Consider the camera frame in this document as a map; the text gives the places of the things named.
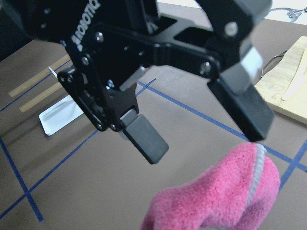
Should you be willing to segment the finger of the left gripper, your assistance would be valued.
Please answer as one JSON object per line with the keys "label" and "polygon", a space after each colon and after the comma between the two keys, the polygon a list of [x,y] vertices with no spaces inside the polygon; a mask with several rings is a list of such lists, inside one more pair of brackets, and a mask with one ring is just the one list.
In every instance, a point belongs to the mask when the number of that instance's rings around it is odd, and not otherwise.
{"label": "finger of the left gripper", "polygon": [[254,27],[268,13],[269,0],[200,0],[207,16],[198,26],[181,8],[164,10],[176,23],[163,64],[204,78],[208,87],[250,141],[266,138],[273,112],[253,86],[262,57],[250,40]]}
{"label": "finger of the left gripper", "polygon": [[157,164],[168,151],[169,145],[147,118],[139,113],[135,90],[136,84],[124,91],[106,86],[109,127],[116,132],[123,132],[150,164]]}

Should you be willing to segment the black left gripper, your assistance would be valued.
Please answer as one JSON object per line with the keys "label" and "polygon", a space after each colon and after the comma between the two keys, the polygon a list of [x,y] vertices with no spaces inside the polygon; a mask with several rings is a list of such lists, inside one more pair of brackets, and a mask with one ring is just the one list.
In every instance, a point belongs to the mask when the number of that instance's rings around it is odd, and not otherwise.
{"label": "black left gripper", "polygon": [[153,131],[139,115],[138,79],[168,65],[211,78],[212,32],[161,14],[154,0],[3,0],[1,7],[31,38],[64,46],[72,67],[59,81],[101,131]]}

